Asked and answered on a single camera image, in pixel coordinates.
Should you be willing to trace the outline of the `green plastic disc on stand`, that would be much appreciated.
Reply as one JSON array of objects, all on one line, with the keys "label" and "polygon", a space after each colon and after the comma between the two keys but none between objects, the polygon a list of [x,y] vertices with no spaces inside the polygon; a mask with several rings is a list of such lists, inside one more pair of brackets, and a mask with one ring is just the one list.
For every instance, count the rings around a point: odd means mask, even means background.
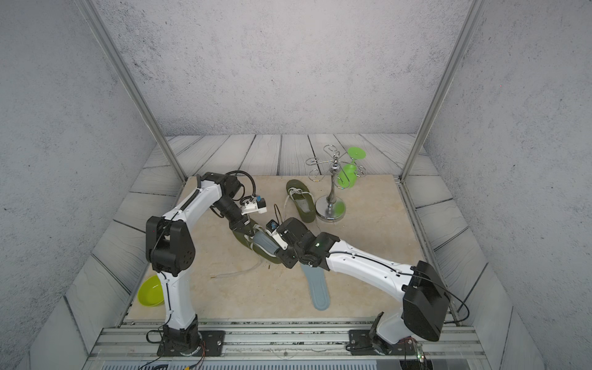
[{"label": "green plastic disc on stand", "polygon": [[338,160],[339,172],[337,175],[336,185],[339,189],[348,189],[355,186],[359,177],[364,177],[367,173],[364,166],[359,164],[359,160],[366,157],[366,153],[362,148],[353,146],[347,150],[349,160]]}]

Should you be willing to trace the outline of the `olive green shoe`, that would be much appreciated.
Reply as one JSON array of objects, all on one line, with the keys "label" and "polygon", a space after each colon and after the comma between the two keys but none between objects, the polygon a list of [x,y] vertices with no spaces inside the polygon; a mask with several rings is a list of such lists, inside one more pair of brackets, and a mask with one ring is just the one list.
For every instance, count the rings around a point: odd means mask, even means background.
[{"label": "olive green shoe", "polygon": [[300,219],[306,223],[311,224],[316,221],[315,199],[308,187],[300,180],[292,179],[286,183],[287,197],[284,202],[284,209],[291,201]]},{"label": "olive green shoe", "polygon": [[264,228],[258,224],[254,226],[254,236],[251,237],[247,234],[242,234],[238,231],[233,232],[234,237],[242,243],[247,249],[253,251],[258,256],[257,263],[243,271],[236,271],[232,273],[225,273],[225,274],[218,274],[212,276],[212,279],[222,279],[222,278],[234,278],[240,276],[242,274],[247,274],[259,268],[264,260],[271,262],[274,265],[280,265],[281,261],[280,258],[275,254],[277,249],[279,249],[278,244],[274,241],[273,237],[271,237]]}]

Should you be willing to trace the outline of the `left aluminium frame post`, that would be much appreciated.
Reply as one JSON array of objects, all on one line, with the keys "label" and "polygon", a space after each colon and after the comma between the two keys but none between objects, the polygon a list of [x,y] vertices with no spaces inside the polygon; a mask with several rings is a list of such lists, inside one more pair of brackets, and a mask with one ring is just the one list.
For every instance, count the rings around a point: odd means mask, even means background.
[{"label": "left aluminium frame post", "polygon": [[109,34],[108,29],[103,23],[97,8],[94,6],[93,2],[89,0],[77,0],[76,5],[90,27],[90,30],[95,36],[101,49],[117,72],[121,83],[123,83],[124,89],[139,111],[144,123],[152,134],[157,145],[161,149],[169,165],[172,166],[174,173],[177,175],[180,181],[182,183],[186,183],[188,175],[186,175],[182,166],[180,166],[177,156],[171,149],[171,145],[169,145],[162,129],[160,128],[160,125],[157,123],[154,114],[151,112],[142,92],[140,91],[136,81],[132,76],[132,73],[123,60],[123,57],[121,56],[120,51],[117,49],[117,46]]}]

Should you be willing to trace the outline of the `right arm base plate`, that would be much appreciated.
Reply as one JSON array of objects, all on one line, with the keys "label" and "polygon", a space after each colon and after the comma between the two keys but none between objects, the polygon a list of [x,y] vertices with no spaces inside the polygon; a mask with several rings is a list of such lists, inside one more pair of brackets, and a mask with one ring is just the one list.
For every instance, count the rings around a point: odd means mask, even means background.
[{"label": "right arm base plate", "polygon": [[354,356],[411,356],[416,354],[412,339],[402,339],[394,345],[382,340],[370,330],[350,330],[345,350]]}]

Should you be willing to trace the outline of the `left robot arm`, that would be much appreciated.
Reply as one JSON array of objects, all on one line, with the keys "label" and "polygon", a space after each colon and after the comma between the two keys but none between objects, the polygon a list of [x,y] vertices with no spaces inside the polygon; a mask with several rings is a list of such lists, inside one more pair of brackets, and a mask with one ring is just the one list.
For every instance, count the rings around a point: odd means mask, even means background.
[{"label": "left robot arm", "polygon": [[246,200],[260,200],[251,174],[240,170],[208,172],[197,179],[197,186],[174,209],[147,220],[146,260],[160,280],[166,307],[165,323],[157,329],[158,356],[206,355],[191,301],[188,270],[196,257],[191,229],[212,210],[228,220],[231,231],[252,239],[255,229],[245,210]]}]

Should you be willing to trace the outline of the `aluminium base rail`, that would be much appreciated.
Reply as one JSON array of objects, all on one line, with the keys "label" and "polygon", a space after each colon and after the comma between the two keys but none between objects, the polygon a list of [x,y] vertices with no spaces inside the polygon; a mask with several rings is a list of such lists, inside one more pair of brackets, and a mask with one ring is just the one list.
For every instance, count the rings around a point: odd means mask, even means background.
[{"label": "aluminium base rail", "polygon": [[226,331],[221,357],[160,357],[154,322],[105,328],[86,369],[489,369],[476,330],[447,325],[438,342],[414,339],[411,356],[354,356],[345,350],[350,330],[371,328],[369,319],[205,320],[199,329]]}]

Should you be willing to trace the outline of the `chrome metal stand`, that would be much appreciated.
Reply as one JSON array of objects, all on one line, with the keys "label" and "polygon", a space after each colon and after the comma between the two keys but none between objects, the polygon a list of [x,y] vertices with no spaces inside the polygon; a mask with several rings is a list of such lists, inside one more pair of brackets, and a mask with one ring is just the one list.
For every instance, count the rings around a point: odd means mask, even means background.
[{"label": "chrome metal stand", "polygon": [[339,172],[338,160],[349,160],[347,152],[342,154],[338,148],[334,145],[327,144],[323,147],[323,151],[330,156],[329,160],[320,160],[317,157],[309,158],[305,161],[308,166],[313,166],[308,177],[313,182],[320,182],[325,178],[325,175],[321,175],[321,165],[328,164],[328,175],[331,179],[331,187],[328,195],[319,197],[315,202],[316,214],[323,220],[326,221],[338,221],[341,220],[346,213],[345,202],[338,197],[337,190],[339,189],[336,185],[337,175]]}]

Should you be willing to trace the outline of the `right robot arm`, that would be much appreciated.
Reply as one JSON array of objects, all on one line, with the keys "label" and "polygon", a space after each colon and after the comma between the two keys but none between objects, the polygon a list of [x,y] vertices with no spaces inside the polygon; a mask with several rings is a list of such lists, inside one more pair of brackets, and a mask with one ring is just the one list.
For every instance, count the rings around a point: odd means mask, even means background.
[{"label": "right robot arm", "polygon": [[389,356],[399,344],[414,338],[438,342],[446,315],[456,295],[448,290],[436,269],[425,261],[406,265],[377,257],[355,248],[340,237],[313,234],[300,220],[290,217],[283,223],[270,220],[265,234],[272,250],[286,268],[296,264],[346,274],[365,282],[401,303],[398,311],[377,315],[366,337],[352,339],[351,354],[374,352]]}]

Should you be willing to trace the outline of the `right aluminium frame post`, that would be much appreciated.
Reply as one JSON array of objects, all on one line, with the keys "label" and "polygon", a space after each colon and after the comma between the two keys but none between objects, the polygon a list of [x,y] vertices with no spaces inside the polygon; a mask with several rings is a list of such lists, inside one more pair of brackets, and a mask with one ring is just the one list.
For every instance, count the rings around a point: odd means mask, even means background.
[{"label": "right aluminium frame post", "polygon": [[417,158],[419,157],[419,153],[425,144],[428,135],[430,134],[430,130],[436,121],[437,114],[446,98],[447,92],[450,89],[456,71],[462,62],[463,56],[467,52],[470,40],[479,23],[479,19],[486,4],[487,1],[485,0],[474,0],[470,4],[469,11],[462,25],[459,36],[453,46],[453,50],[442,74],[442,78],[439,81],[430,106],[416,134],[411,151],[404,167],[402,168],[402,173],[399,177],[401,183],[405,183],[406,179],[411,175],[412,169],[416,163]]}]

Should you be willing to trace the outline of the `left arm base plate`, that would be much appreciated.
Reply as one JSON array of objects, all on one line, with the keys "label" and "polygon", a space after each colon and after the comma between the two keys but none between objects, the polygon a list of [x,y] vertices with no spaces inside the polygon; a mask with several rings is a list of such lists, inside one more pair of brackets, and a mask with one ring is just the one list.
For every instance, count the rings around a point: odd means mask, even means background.
[{"label": "left arm base plate", "polygon": [[168,337],[163,337],[157,350],[160,357],[221,357],[224,349],[226,331],[207,330],[199,331],[199,336],[194,343],[185,345],[174,342]]}]

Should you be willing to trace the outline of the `green plastic bowl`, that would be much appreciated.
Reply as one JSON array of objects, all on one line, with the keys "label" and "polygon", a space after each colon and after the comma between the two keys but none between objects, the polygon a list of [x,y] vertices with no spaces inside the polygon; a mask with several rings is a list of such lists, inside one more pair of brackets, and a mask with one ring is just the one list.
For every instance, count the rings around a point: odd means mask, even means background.
[{"label": "green plastic bowl", "polygon": [[137,292],[138,302],[145,307],[163,305],[163,288],[158,276],[148,277]]}]

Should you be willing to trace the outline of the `grey insole one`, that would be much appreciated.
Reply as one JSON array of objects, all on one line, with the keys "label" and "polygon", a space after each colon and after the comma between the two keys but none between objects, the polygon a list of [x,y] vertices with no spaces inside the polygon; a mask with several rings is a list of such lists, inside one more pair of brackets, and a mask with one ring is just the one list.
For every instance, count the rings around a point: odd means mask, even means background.
[{"label": "grey insole one", "polygon": [[254,244],[258,246],[265,254],[276,257],[275,252],[280,248],[274,240],[264,231],[257,231],[252,238]]},{"label": "grey insole one", "polygon": [[325,280],[325,271],[322,268],[313,268],[309,265],[301,265],[301,268],[308,282],[308,290],[314,308],[318,311],[327,310],[331,300]]}]

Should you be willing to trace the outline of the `aluminium frame post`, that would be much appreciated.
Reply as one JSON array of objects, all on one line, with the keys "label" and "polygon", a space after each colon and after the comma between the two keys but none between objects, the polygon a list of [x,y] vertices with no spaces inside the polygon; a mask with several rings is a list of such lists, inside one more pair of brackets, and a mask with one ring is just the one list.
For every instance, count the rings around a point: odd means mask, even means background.
[{"label": "aluminium frame post", "polygon": [[160,128],[160,125],[157,123],[154,114],[151,112],[142,92],[140,91],[136,81],[132,76],[132,73],[123,60],[123,57],[121,56],[120,51],[117,49],[117,46],[109,34],[108,29],[103,23],[97,8],[94,6],[93,2],[89,0],[77,0],[76,5],[90,27],[90,30],[95,36],[101,49],[117,72],[121,83],[123,83],[124,89],[139,111],[144,123],[152,134],[157,145],[161,149],[169,165],[172,166],[174,173],[177,175],[180,181],[182,183],[186,183],[188,175],[186,175],[182,166],[180,166],[177,156],[171,149],[171,145],[169,145],[162,129]]},{"label": "aluminium frame post", "polygon": [[462,25],[459,36],[453,46],[453,50],[442,74],[442,78],[439,81],[430,106],[416,134],[411,151],[404,167],[402,168],[402,173],[399,177],[401,183],[405,183],[406,179],[411,175],[412,169],[416,163],[417,158],[419,157],[419,153],[425,144],[428,135],[430,134],[430,130],[436,121],[437,114],[446,98],[447,92],[450,89],[456,71],[462,62],[463,56],[467,52],[470,40],[479,23],[479,19],[486,4],[487,1],[485,0],[474,0],[470,4],[469,11]]}]

